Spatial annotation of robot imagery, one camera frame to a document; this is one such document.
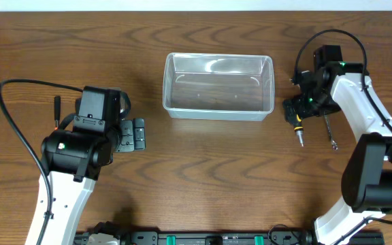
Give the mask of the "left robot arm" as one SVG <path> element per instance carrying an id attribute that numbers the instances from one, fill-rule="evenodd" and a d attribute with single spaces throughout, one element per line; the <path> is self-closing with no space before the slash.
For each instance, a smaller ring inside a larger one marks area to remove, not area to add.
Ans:
<path id="1" fill-rule="evenodd" d="M 39 195 L 27 244 L 71 244 L 101 168 L 115 153 L 145 150 L 145 123 L 128 120 L 128 95 L 87 86 L 76 113 L 42 142 Z"/>

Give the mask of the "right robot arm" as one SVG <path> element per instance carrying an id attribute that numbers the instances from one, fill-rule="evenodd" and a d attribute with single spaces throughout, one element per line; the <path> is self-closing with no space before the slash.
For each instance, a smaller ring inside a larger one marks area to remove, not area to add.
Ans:
<path id="1" fill-rule="evenodd" d="M 285 120 L 303 137 L 302 121 L 342 112 L 357 145 L 342 174 L 342 196 L 316 218 L 302 244 L 347 244 L 372 221 L 392 214 L 392 118 L 361 63 L 345 63 L 339 46 L 314 51 L 314 71 L 299 73 L 301 93 L 283 101 Z"/>

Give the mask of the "stubby yellow black screwdriver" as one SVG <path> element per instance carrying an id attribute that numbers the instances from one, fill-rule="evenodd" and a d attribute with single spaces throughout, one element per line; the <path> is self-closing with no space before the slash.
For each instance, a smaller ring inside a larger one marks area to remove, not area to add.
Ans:
<path id="1" fill-rule="evenodd" d="M 304 128 L 303 128 L 301 122 L 302 122 L 302 119 L 297 115 L 296 121 L 294 124 L 294 131 L 295 131 L 295 134 L 299 140 L 299 144 L 301 145 L 301 147 L 304 147 L 304 137 L 303 137 Z"/>

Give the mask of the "clear plastic container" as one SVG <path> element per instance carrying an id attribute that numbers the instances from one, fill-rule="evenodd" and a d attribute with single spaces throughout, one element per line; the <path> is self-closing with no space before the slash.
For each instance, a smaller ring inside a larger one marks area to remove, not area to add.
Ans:
<path id="1" fill-rule="evenodd" d="M 274 110 L 269 56 L 173 52 L 163 76 L 163 107 L 172 118 L 262 121 Z"/>

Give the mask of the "small silver wrench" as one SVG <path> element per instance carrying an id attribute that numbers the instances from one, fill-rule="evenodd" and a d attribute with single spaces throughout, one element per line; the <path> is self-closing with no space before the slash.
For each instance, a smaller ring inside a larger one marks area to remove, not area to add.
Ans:
<path id="1" fill-rule="evenodd" d="M 330 125 L 330 122 L 329 122 L 329 118 L 328 118 L 328 116 L 326 114 L 324 115 L 324 119 L 325 119 L 325 123 L 326 123 L 326 126 L 327 126 L 327 132 L 328 132 L 328 136 L 329 136 L 329 141 L 331 142 L 331 147 L 332 147 L 333 150 L 338 150 L 338 144 L 337 144 L 337 142 L 333 138 L 333 133 L 332 133 L 332 130 L 331 130 L 331 125 Z"/>

